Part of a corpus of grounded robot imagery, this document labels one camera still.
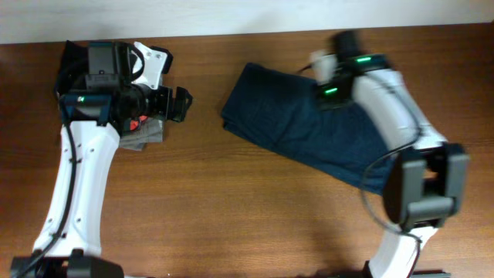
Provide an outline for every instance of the wood grain surface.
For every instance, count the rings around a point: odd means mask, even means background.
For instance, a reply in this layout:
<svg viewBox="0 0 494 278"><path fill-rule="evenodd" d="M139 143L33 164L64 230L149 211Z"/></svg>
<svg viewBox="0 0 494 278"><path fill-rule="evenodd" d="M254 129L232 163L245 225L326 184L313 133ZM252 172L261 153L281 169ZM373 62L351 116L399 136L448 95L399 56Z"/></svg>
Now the wood grain surface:
<svg viewBox="0 0 494 278"><path fill-rule="evenodd" d="M295 72L335 32L139 39L172 51L165 83L188 88L196 101L184 123L167 123L164 143L117 151L101 219L103 258L156 277L360 269L382 231L357 190L224 131L219 116L247 62ZM492 277L494 26L361 36L370 52L389 55L429 120L472 156L462 211L430 241L418 269ZM63 43L0 46L0 276L13 256L30 254L48 212L60 153L51 89L62 50Z"/></svg>

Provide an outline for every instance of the wire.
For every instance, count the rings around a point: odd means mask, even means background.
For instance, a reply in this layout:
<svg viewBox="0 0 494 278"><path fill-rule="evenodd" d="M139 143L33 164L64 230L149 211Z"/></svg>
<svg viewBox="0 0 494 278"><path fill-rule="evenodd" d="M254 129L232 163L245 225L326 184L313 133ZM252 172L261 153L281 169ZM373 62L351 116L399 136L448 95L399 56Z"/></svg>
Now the wire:
<svg viewBox="0 0 494 278"><path fill-rule="evenodd" d="M383 154L378 159L376 159L374 162L370 163L365 168L364 173L362 174L362 179L360 180L360 184L358 186L358 188L360 189L360 199L362 200L365 209L369 212L371 218L379 226L381 226L384 230L389 231L389 232L392 232L392 233L394 233L396 235L399 235L399 236L408 236L408 237L411 237L412 239L415 240L417 254L415 255L415 259L414 259L413 265L412 265L412 267L410 269L410 273L407 275L407 277L409 278L409 277L411 277L413 275L414 269L417 266L418 257L420 256L420 249L421 249L422 240L418 236L416 236L414 234L411 234L409 232L404 232L404 231L397 230L391 224L389 224L389 223L385 222L384 220L380 219L377 216L377 213L372 208L372 205L369 203L369 200L367 199L367 195L366 195L366 192L364 190L364 186L365 186L365 182L367 180L367 176L369 175L369 173L372 171L373 167L376 164L378 164L378 163L382 162L383 160L391 157L393 154L396 154L396 153L398 153L400 151L403 151L404 149L409 148L409 147L413 146L415 143L417 143L417 141L420 139L420 136L422 135L422 129L421 129L420 123L418 122L418 119L410 111L410 109L406 105L404 105L403 100L400 98L399 94L396 92L396 90L393 87L389 86L386 82L384 82L383 80L381 80L380 78L378 78L378 77L376 77L374 75L371 75L371 74L366 73L365 76L366 77L369 77L370 79L372 79L376 83L379 83L389 93L394 94L397 97L397 99L403 104L403 106L408 110L409 114L412 117L412 120L415 123L415 126L417 127L417 132L416 132L413 140L411 140L410 142L408 142L408 143L406 143L406 144L404 144L404 145L402 145L400 147L396 147L395 149L388 151L386 154Z"/></svg>
<svg viewBox="0 0 494 278"><path fill-rule="evenodd" d="M70 149L72 152L72 158L70 162L72 163L72 170L70 174L70 182L69 182L69 191L67 192L67 200L65 204L65 208L63 209L62 220L60 221L59 228L52 235L52 240L48 243L45 249L37 255L31 262L26 266L23 270L18 271L16 274L12 276L12 278L23 277L30 271L32 268L36 267L39 261L47 254L48 251L51 250L52 247L56 244L56 242L63 236L63 230L65 229L65 224L67 223L67 219L69 218L70 206L72 204L72 197L74 192L74 185L76 184L76 171L77 171L77 153L76 153L76 144L74 143L74 138L72 131L70 130L70 120L69 115L67 113L67 109L63 103L60 104L60 109L62 110L65 118L65 123L63 124L67 135L69 136Z"/></svg>
<svg viewBox="0 0 494 278"><path fill-rule="evenodd" d="M302 74L304 71L308 70L308 69L312 69L312 64L309 64L307 66L304 66L302 69L299 69L295 72L296 75L300 75Z"/></svg>

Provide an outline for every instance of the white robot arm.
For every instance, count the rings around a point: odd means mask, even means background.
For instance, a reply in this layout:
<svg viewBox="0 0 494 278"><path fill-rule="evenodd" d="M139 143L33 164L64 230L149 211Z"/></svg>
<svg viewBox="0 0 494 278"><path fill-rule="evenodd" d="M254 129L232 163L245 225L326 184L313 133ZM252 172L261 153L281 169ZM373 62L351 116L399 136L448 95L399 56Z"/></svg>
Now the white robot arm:
<svg viewBox="0 0 494 278"><path fill-rule="evenodd" d="M55 190L32 256L15 257L11 275L124 277L120 266L99 258L107 176L124 122L143 115L177 122L185 118L190 94L178 87L173 98L172 89L161 85L172 59L166 49L139 42L92 42L87 58L61 71L55 93L64 127ZM85 84L72 82L59 92L59 85L78 70Z"/></svg>
<svg viewBox="0 0 494 278"><path fill-rule="evenodd" d="M434 129L409 94L401 74L388 67L383 56L369 56L361 53L358 49L356 35L353 32L340 33L335 36L333 43L337 54L329 55L320 50L312 53L310 57L311 66L319 85L320 91L317 98L322 110L337 109L350 103L360 105L375 124L390 152L400 150L403 146L409 146L418 153L428 153L442 149L447 144L446 138ZM406 185L396 185L397 179L393 179L396 175L391 174L393 176L390 178L392 181L388 181L388 185L384 189L384 202L387 206L388 215L393 214L392 211L396 210L405 216L408 216L408 213L417 213L420 216L416 217L417 223L408 222L406 224L410 228L407 231L407 236L385 230L383 241L376 255L366 264L364 269L366 277L410 277L414 263L416 263L415 258L418 257L419 250L417 247L423 248L438 230L439 225L435 224L435 217L441 219L440 223L442 224L445 217L458 211L465 180L465 168L469 158L462 150L455 152L450 158L451 160L458 160L457 165L452 165L452 163L447 165L451 171L456 172L456 175L447 181L453 185L442 186L455 188L455 194L425 197L426 181L423 179L423 170L426 168L425 160L420 161L423 165L417 173L413 173L414 177L412 178L405 177L402 169L395 169L401 178L399 182L404 182ZM414 181L417 181L415 184L409 182L414 178ZM396 188L401 195L395 194ZM417 198L406 200L408 196L404 193L403 188L408 190L407 194ZM396 206L395 202L400 203L402 207ZM444 203L444 205L435 207L439 203ZM396 223L404 225L403 219L401 220L402 222L396 221ZM400 231L399 225L395 225L395 227L397 231ZM410 234L420 239L420 245L416 239L410 237ZM420 277L450 277L447 273L440 274L443 276L430 274L430 276Z"/></svg>

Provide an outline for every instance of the dark blue cloth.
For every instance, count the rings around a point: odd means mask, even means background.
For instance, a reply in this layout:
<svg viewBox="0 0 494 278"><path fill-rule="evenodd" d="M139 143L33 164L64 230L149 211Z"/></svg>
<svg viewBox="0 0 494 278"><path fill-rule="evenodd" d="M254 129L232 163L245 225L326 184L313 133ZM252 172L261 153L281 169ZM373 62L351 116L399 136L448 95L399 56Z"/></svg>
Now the dark blue cloth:
<svg viewBox="0 0 494 278"><path fill-rule="evenodd" d="M358 105L319 111L314 84L302 76L249 63L223 108L224 128L358 186L364 169L387 148ZM390 170L389 161L376 166L364 188L381 195Z"/></svg>

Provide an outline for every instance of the green light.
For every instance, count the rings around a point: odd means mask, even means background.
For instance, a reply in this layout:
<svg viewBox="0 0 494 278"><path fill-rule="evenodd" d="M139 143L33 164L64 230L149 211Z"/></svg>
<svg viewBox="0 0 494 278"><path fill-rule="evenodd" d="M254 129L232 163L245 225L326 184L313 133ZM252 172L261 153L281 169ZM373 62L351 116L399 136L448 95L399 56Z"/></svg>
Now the green light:
<svg viewBox="0 0 494 278"><path fill-rule="evenodd" d="M324 93L330 94L330 93L336 93L337 91L338 91L338 88L333 88L333 89L326 90Z"/></svg>
<svg viewBox="0 0 494 278"><path fill-rule="evenodd" d="M368 62L371 60L372 60L372 57L362 57L362 58L357 59L357 62L362 63L362 62Z"/></svg>

